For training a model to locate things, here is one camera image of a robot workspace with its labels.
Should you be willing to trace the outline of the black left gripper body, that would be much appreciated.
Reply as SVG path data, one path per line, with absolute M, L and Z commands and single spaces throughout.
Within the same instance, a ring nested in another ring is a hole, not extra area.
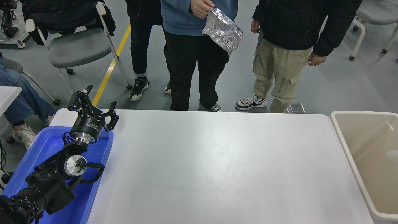
M 81 109 L 78 118 L 71 129 L 71 137 L 77 140 L 84 138 L 85 141 L 97 141 L 105 119 L 100 109 Z

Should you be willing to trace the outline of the person's left hand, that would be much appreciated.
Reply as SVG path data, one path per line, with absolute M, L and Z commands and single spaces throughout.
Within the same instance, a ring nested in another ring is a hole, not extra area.
M 308 65 L 309 66 L 317 66 L 317 65 L 320 65 L 320 64 L 326 62 L 326 60 L 327 60 L 327 56 L 320 56 L 320 55 L 317 55 L 314 51 L 312 51 L 308 58 Z

